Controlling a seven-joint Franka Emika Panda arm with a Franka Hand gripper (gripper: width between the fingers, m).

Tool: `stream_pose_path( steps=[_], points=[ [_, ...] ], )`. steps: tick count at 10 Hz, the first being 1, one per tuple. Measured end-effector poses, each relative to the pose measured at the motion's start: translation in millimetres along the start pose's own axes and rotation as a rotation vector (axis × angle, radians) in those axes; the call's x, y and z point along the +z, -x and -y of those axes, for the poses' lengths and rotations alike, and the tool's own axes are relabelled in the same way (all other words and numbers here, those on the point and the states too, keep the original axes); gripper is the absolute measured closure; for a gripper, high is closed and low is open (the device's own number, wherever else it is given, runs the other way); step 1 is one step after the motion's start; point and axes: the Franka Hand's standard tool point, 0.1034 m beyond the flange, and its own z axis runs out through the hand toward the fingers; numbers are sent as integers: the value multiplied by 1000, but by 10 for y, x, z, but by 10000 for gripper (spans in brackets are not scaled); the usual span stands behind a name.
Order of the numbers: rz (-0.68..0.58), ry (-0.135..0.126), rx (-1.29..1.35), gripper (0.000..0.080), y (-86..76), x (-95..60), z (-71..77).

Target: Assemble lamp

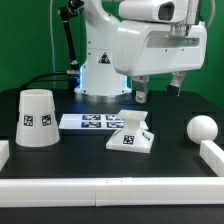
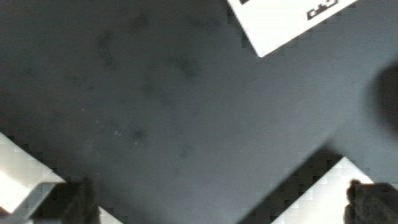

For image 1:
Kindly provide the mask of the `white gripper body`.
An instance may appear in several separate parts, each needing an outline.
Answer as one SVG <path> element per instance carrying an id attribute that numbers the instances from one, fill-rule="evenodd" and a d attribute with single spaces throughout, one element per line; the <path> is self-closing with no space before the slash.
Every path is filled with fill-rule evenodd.
<path id="1" fill-rule="evenodd" d="M 171 36 L 169 24 L 122 21 L 115 37 L 113 65 L 123 75 L 147 76 L 200 69 L 207 30 L 193 25 L 185 37 Z"/>

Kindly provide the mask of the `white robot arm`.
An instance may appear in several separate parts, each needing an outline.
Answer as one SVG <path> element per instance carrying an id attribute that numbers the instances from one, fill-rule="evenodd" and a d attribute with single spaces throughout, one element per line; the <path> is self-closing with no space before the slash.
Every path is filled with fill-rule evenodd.
<path id="1" fill-rule="evenodd" d="M 115 102 L 136 93 L 147 101 L 152 75 L 173 75 L 167 87 L 178 96 L 185 74 L 202 67 L 207 25 L 199 19 L 202 0 L 123 0 L 119 16 L 102 0 L 84 0 L 86 60 L 81 66 L 79 99 Z"/>

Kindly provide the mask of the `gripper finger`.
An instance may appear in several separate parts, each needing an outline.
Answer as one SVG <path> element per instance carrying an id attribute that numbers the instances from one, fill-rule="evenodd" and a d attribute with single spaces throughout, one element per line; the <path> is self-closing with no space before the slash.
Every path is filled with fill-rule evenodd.
<path id="1" fill-rule="evenodd" d="M 172 97 L 177 97 L 180 94 L 180 89 L 182 82 L 185 78 L 185 73 L 181 72 L 174 72 L 172 74 L 171 83 L 167 86 L 167 95 Z"/>
<path id="2" fill-rule="evenodd" d="M 135 100 L 138 103 L 145 103 L 147 101 L 148 94 L 148 76 L 135 76 L 132 78 L 134 87 L 136 89 Z"/>

